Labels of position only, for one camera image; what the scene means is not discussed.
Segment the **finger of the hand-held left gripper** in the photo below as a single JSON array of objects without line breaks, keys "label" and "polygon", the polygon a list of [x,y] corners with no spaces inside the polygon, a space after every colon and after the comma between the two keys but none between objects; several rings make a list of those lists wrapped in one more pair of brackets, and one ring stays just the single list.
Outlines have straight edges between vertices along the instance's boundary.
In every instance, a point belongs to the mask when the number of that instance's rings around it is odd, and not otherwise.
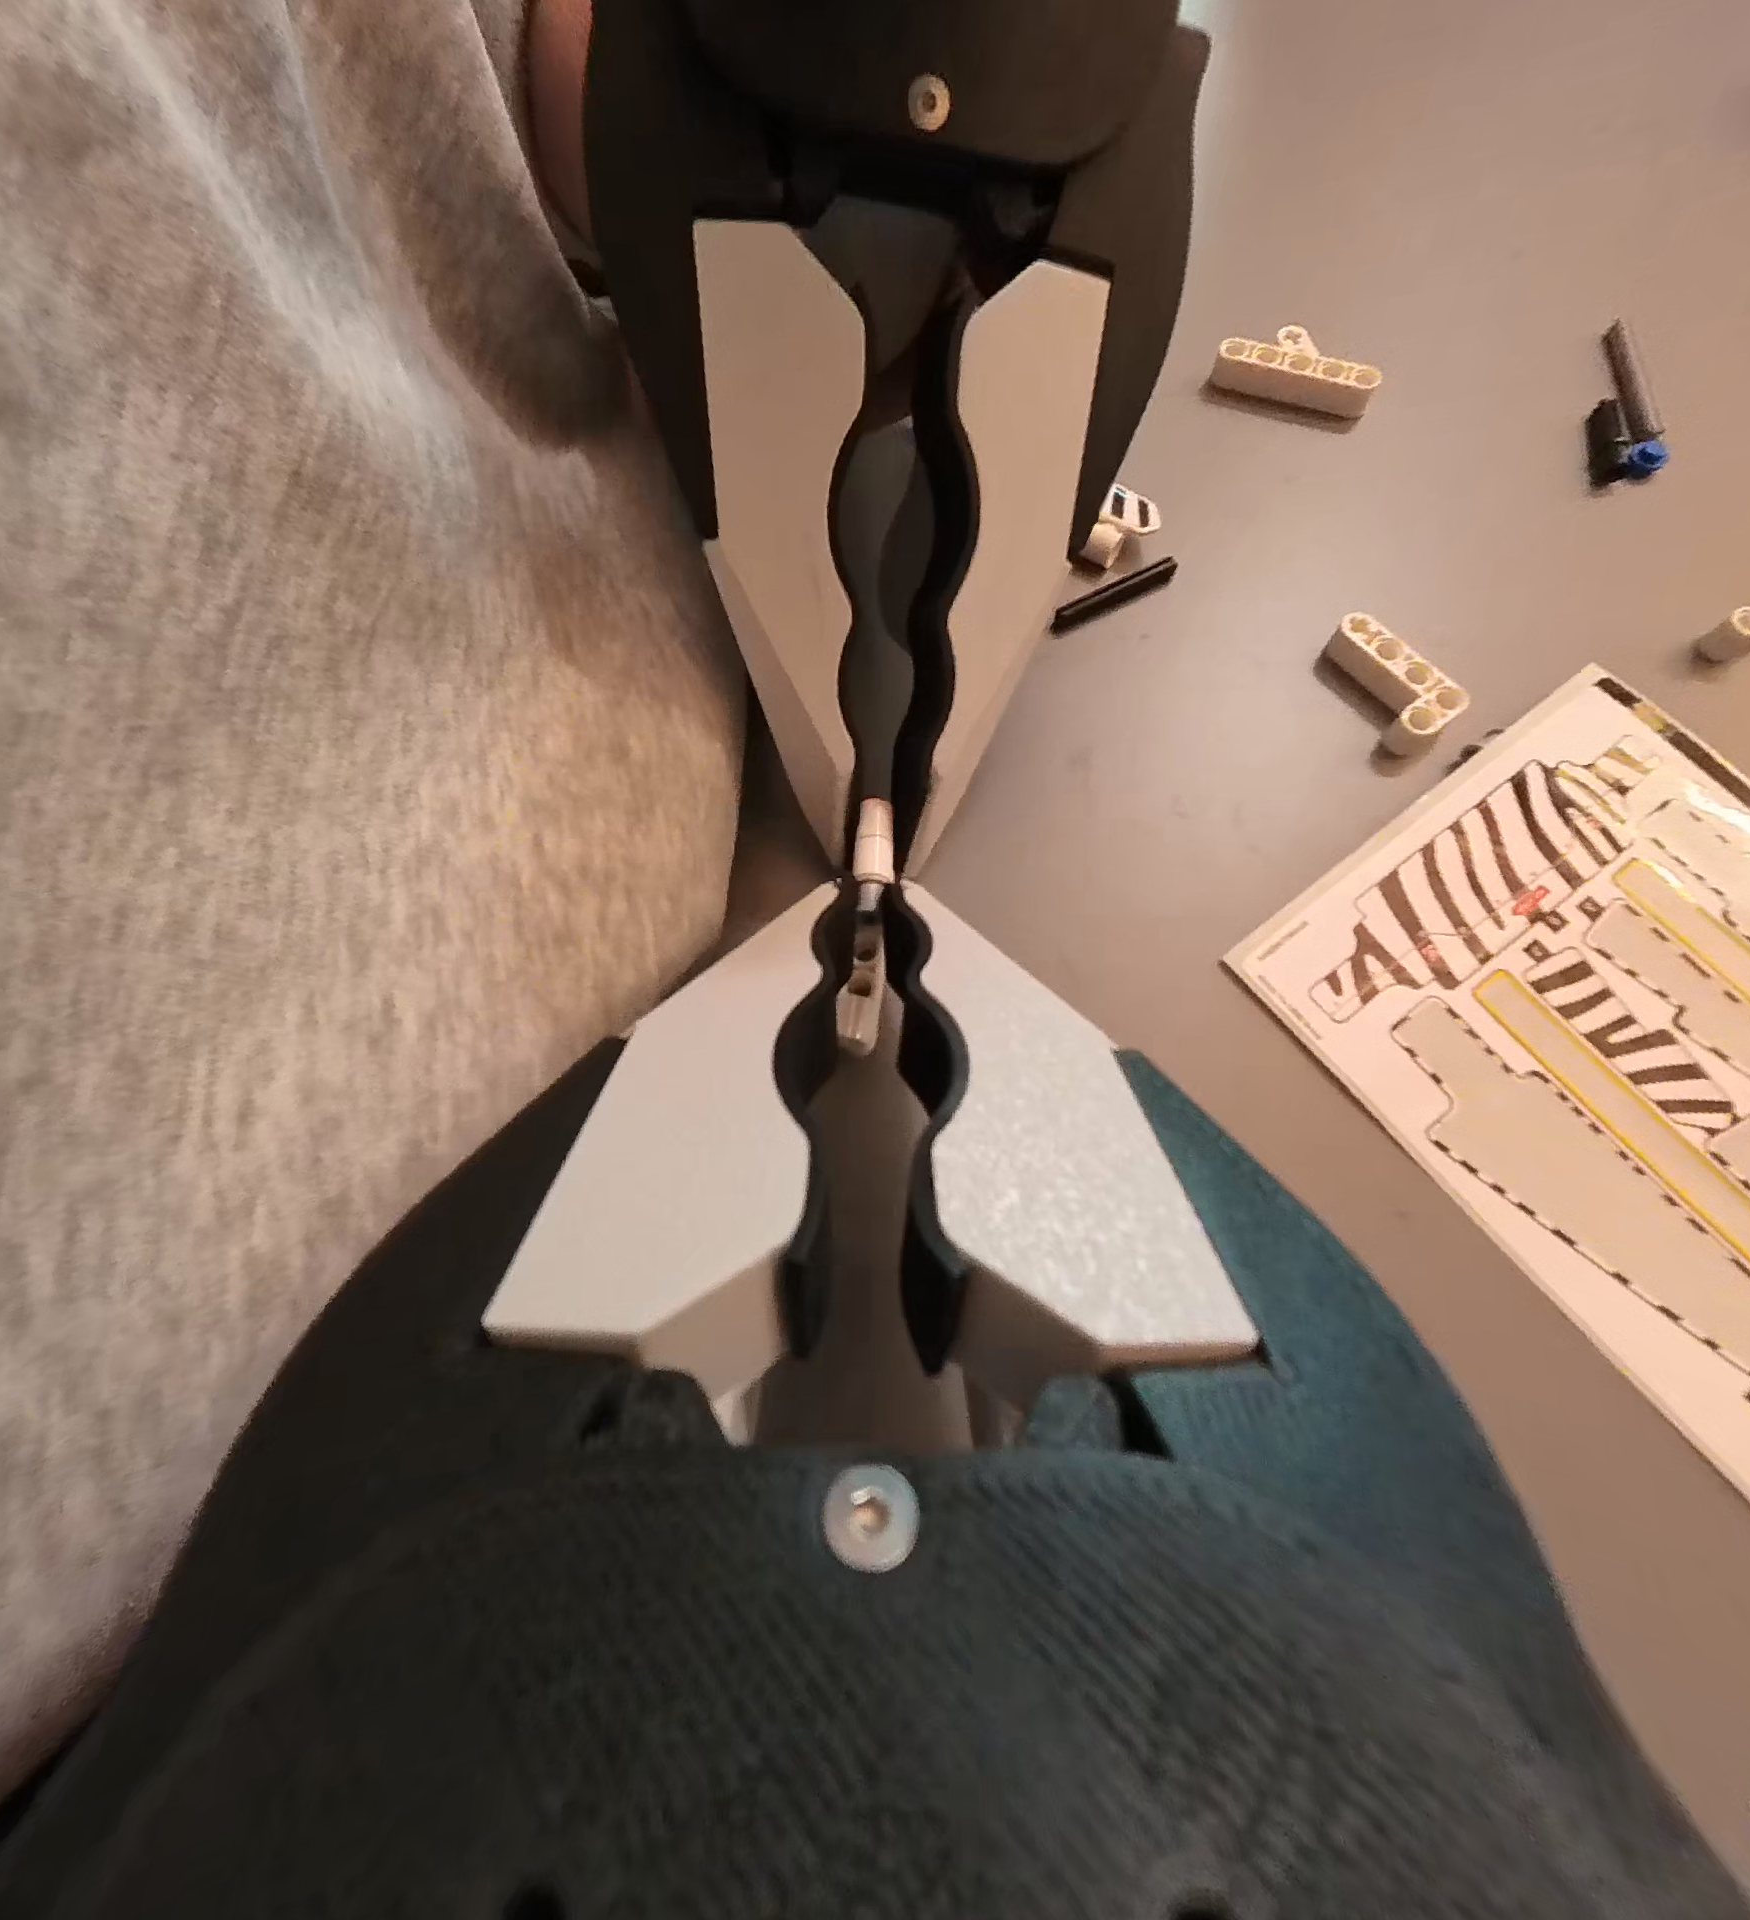
[{"label": "finger of the hand-held left gripper", "polygon": [[838,461],[868,398],[868,323],[800,227],[699,218],[717,611],[816,840],[844,857],[855,729],[838,571]]},{"label": "finger of the hand-held left gripper", "polygon": [[1041,256],[988,301],[965,301],[925,368],[911,461],[931,472],[931,563],[903,611],[911,693],[892,746],[902,867],[925,867],[955,824],[1054,613],[1104,314],[1104,272]]}]

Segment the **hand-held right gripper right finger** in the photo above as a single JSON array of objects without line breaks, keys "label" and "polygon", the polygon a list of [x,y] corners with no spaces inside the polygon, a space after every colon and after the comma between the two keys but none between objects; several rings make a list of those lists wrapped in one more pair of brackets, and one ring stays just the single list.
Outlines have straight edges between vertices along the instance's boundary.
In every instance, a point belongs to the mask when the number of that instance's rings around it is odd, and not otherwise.
[{"label": "hand-held right gripper right finger", "polygon": [[1118,1049],[931,886],[881,903],[903,1161],[902,1304],[925,1377],[1227,1367],[1259,1323]]}]

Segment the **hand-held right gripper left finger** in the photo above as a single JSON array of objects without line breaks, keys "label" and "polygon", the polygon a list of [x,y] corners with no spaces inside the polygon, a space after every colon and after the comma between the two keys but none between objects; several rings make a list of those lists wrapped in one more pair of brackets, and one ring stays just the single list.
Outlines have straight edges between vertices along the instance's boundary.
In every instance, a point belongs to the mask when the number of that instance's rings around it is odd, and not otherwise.
[{"label": "hand-held right gripper left finger", "polygon": [[826,1202],[806,1108],[838,1072],[844,955],[855,879],[821,879],[622,1029],[488,1304],[490,1341],[649,1377],[768,1377],[816,1349]]}]

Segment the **white lego connector with holes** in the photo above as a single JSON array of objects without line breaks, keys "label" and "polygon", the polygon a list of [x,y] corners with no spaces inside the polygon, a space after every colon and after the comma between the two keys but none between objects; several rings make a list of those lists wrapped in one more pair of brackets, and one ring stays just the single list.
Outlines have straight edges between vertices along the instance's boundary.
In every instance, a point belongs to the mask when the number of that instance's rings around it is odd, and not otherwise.
[{"label": "white lego connector with holes", "polygon": [[860,912],[855,912],[855,975],[838,992],[838,1049],[855,1062],[873,1052],[881,1035],[881,992],[892,992],[892,925],[881,925],[881,879],[860,879]]}]

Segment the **thin black lego axle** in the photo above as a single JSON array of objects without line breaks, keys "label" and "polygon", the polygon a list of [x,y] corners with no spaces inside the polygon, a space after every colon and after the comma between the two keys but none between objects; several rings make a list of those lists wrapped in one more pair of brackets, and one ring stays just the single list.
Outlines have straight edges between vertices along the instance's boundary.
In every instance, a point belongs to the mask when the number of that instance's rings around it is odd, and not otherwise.
[{"label": "thin black lego axle", "polygon": [[1127,575],[1104,575],[1104,584],[1070,595],[1046,632],[1076,632],[1076,622],[1093,622],[1112,611],[1132,611],[1132,603],[1162,595],[1171,575],[1180,575],[1171,557],[1162,563],[1140,563]]}]

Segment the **white straight lego beam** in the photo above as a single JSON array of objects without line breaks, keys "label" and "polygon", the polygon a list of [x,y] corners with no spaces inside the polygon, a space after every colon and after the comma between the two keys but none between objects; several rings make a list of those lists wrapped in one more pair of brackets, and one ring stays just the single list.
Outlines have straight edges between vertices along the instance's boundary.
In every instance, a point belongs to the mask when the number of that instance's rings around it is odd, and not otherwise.
[{"label": "white straight lego beam", "polygon": [[1277,334],[1227,334],[1215,355],[1223,398],[1259,398],[1321,421],[1363,421],[1370,398],[1381,391],[1381,368],[1338,355],[1310,345],[1310,331],[1277,331]]}]

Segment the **white lego L-beam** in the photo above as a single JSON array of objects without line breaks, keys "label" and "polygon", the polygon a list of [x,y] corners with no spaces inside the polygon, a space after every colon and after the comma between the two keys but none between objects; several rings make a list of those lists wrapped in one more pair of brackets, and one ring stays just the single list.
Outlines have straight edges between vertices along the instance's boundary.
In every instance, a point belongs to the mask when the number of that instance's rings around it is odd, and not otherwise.
[{"label": "white lego L-beam", "polygon": [[1448,682],[1413,643],[1350,611],[1321,644],[1370,704],[1392,711],[1381,756],[1425,756],[1448,729],[1465,729],[1472,690]]}]

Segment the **black and blue lego pin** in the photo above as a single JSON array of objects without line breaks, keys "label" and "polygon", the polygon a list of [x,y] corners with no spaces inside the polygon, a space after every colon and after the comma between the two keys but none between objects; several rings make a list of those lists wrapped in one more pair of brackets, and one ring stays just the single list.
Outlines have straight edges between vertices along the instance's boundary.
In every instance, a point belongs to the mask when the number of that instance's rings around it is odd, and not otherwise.
[{"label": "black and blue lego pin", "polygon": [[1583,416],[1583,481],[1607,493],[1607,481],[1650,481],[1665,472],[1670,446],[1665,433],[1630,433],[1626,421],[1626,398],[1604,398]]}]

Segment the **person's left hand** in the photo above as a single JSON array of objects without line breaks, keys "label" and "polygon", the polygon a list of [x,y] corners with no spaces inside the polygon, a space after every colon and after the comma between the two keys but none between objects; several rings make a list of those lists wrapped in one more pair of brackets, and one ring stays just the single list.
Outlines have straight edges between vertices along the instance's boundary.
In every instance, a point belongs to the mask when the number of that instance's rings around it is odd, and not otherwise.
[{"label": "person's left hand", "polygon": [[591,0],[532,0],[527,10],[527,108],[532,108],[532,174],[553,227],[566,267],[601,301],[601,251],[584,201],[584,52],[591,52]]}]

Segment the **zebra sticker sheet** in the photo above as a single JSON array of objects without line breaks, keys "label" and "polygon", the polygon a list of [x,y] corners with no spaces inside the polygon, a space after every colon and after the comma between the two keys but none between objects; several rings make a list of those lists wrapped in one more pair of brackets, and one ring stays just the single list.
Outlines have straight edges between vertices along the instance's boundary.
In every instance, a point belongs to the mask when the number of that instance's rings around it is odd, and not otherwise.
[{"label": "zebra sticker sheet", "polygon": [[1227,967],[1750,1499],[1750,777],[1583,663]]}]

